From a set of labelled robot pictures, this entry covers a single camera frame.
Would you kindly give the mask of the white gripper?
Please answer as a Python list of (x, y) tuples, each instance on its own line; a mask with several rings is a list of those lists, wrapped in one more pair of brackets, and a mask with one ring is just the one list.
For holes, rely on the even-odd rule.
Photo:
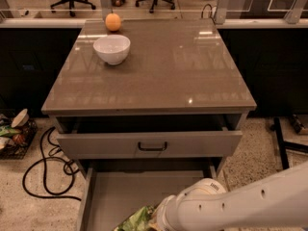
[(156, 224), (159, 231), (175, 231), (167, 220), (167, 205), (175, 198), (174, 195), (166, 197), (156, 209)]

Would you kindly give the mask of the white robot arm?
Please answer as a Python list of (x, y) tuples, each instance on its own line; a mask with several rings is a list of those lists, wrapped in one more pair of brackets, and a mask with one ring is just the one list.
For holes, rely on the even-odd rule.
[(226, 228), (307, 227), (308, 163), (226, 192), (206, 178), (163, 200), (162, 231), (221, 231)]

